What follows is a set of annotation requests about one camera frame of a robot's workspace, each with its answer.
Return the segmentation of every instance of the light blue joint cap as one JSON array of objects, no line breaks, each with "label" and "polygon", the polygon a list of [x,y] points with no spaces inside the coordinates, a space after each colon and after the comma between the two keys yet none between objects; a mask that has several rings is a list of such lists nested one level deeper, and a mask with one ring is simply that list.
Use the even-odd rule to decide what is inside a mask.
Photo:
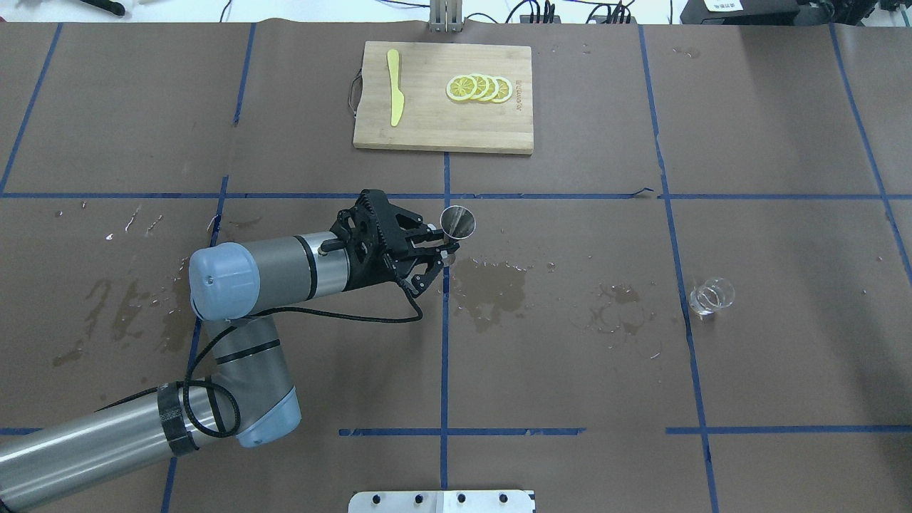
[{"label": "light blue joint cap", "polygon": [[260,270],[247,248],[234,242],[190,257],[190,303],[203,320],[238,319],[256,305]]},{"label": "light blue joint cap", "polygon": [[241,447],[257,447],[282,438],[301,424],[301,407],[297,403],[295,387],[291,388],[282,401],[265,415],[236,436]]}]

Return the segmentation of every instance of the sliced citrus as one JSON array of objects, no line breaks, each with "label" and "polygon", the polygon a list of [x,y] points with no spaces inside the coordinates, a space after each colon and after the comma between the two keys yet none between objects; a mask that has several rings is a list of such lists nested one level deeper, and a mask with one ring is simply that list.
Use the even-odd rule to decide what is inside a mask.
[{"label": "sliced citrus", "polygon": [[492,87],[488,90],[488,94],[478,98],[478,101],[491,101],[497,96],[497,91],[500,89],[500,82],[502,79],[499,77],[488,77],[488,80],[490,80]]},{"label": "sliced citrus", "polygon": [[472,99],[479,99],[482,96],[487,96],[494,85],[491,83],[491,77],[483,75],[481,73],[472,73],[472,76],[475,78],[475,81],[478,83],[478,86],[475,88],[475,94],[472,95]]},{"label": "sliced citrus", "polygon": [[504,77],[494,77],[497,82],[497,95],[491,99],[491,103],[504,103],[513,95],[513,83]]},{"label": "sliced citrus", "polygon": [[472,75],[457,75],[447,84],[447,96],[453,101],[465,101],[475,94],[478,80]]}]

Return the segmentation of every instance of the clear glass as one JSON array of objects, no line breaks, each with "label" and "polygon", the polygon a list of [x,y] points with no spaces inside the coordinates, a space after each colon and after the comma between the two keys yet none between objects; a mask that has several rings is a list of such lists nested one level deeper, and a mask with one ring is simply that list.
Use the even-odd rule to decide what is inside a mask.
[{"label": "clear glass", "polygon": [[690,308],[706,316],[730,307],[735,299],[735,287],[724,277],[711,277],[690,291]]}]

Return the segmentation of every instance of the black box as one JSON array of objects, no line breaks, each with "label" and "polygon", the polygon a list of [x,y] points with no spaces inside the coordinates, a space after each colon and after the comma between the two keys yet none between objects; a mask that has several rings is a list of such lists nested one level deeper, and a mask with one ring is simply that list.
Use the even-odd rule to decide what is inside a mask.
[{"label": "black box", "polygon": [[[710,5],[730,0],[707,0]],[[681,23],[688,25],[791,25],[798,14],[796,0],[741,0],[741,11],[711,12],[704,0],[688,0]]]}]

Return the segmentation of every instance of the white label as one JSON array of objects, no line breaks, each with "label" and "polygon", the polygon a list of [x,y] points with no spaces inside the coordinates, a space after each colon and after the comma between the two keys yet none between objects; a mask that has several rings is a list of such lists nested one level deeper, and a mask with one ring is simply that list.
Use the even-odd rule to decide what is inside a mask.
[{"label": "white label", "polygon": [[703,0],[706,8],[711,13],[730,13],[732,11],[741,11],[741,0]]}]

